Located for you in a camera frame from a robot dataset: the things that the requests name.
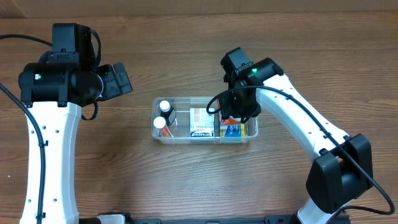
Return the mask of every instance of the white bottle cap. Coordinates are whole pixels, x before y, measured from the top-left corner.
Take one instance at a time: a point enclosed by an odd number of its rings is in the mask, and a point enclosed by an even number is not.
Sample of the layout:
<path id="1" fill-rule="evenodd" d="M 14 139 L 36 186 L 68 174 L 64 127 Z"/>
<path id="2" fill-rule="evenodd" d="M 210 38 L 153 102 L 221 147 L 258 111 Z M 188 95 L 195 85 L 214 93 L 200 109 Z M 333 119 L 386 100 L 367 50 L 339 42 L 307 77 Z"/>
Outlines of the white bottle cap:
<path id="1" fill-rule="evenodd" d="M 162 102 L 160 102 L 160 110 L 163 112 L 169 112 L 171 106 L 170 103 L 167 100 L 164 100 Z"/>
<path id="2" fill-rule="evenodd" d="M 157 117 L 154 120 L 154 126 L 157 129 L 162 129 L 166 126 L 166 120 L 163 117 Z"/>

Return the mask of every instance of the plastic container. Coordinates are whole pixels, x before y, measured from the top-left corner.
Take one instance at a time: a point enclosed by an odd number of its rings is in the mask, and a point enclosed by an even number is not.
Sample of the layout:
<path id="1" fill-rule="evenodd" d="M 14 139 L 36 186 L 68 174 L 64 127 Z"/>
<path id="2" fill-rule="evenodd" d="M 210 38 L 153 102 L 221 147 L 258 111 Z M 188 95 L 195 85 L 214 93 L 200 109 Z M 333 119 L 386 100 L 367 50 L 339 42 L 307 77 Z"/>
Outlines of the plastic container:
<path id="1" fill-rule="evenodd" d="M 258 135 L 258 118 L 251 118 L 246 122 L 244 137 L 226 138 L 220 137 L 220 116 L 215 114 L 214 137 L 190 137 L 190 108 L 206 108 L 212 99 L 209 96 L 199 97 L 161 97 L 156 98 L 152 105 L 151 133 L 154 139 L 164 144 L 220 144 L 220 143 L 245 143 Z M 159 104 L 167 100 L 174 107 L 176 112 L 175 121 L 169 126 L 173 137 L 162 137 L 158 129 L 153 125 L 154 119 L 160 116 Z M 215 110 L 217 102 L 211 105 Z"/>

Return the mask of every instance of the small bottle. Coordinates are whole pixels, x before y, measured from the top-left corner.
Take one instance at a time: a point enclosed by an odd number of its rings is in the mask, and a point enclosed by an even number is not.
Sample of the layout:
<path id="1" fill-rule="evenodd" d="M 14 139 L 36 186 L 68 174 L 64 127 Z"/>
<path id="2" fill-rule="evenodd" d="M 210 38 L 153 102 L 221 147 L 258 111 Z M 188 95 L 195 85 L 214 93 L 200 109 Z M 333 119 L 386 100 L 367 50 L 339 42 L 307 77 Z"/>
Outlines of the small bottle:
<path id="1" fill-rule="evenodd" d="M 175 120 L 175 110 L 167 100 L 160 102 L 160 116 L 166 120 L 166 125 L 170 126 Z"/>
<path id="2" fill-rule="evenodd" d="M 163 137 L 173 137 L 172 133 L 166 125 L 166 120 L 163 117 L 155 118 L 154 126 L 160 131 L 160 134 Z"/>

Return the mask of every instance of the wooden surface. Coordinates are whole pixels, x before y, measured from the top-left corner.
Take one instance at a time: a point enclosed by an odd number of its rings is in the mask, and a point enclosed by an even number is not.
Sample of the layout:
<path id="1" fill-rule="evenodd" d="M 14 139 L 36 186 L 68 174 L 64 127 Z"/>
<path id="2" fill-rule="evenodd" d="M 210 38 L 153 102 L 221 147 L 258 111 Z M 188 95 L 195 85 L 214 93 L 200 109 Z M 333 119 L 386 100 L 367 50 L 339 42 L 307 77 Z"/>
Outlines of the wooden surface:
<path id="1" fill-rule="evenodd" d="M 0 15 L 20 18 L 333 11 L 398 11 L 398 1 L 0 0 Z"/>
<path id="2" fill-rule="evenodd" d="M 102 63 L 124 62 L 134 88 L 101 102 L 94 121 L 80 122 L 75 192 L 82 217 L 116 211 L 134 218 L 263 217 L 291 214 L 306 202 L 311 164 L 265 110 L 249 144 L 166 146 L 150 135 L 153 100 L 225 90 L 220 60 L 237 46 L 254 61 L 273 58 L 327 119 L 367 136 L 375 179 L 398 204 L 396 12 L 2 19 L 0 31 L 51 40 L 54 22 L 95 29 Z M 46 50 L 29 40 L 1 40 L 0 82 L 19 96 L 19 73 Z M 0 105 L 0 223 L 17 223 L 26 193 L 27 125 L 4 94 Z M 388 209 L 376 189 L 354 204 Z M 398 221 L 349 214 L 353 223 Z"/>

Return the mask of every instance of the wooden table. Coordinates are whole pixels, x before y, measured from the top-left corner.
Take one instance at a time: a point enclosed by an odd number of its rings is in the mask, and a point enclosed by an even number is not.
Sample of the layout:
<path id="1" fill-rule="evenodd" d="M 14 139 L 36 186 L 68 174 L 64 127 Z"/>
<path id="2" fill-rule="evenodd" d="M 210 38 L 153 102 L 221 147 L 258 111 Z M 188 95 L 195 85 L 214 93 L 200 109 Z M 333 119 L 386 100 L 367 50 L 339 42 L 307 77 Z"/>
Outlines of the wooden table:
<path id="1" fill-rule="evenodd" d="M 273 58 L 331 122 L 373 146 L 375 179 L 398 204 L 398 14 L 331 12 L 85 19 L 0 19 L 0 33 L 52 39 L 54 22 L 95 29 L 104 63 L 124 62 L 134 92 L 99 104 L 81 121 L 75 191 L 81 217 L 131 212 L 134 218 L 231 218 L 291 214 L 308 199 L 311 164 L 268 112 L 249 144 L 161 145 L 150 135 L 158 96 L 214 96 L 227 89 L 220 60 L 242 47 L 250 59 Z M 0 40 L 0 82 L 19 96 L 17 78 L 46 45 Z M 20 109 L 0 97 L 0 222 L 24 209 L 28 133 Z M 84 109 L 87 116 L 92 107 Z M 355 205 L 387 204 L 375 188 Z M 353 223 L 396 223 L 349 212 Z"/>

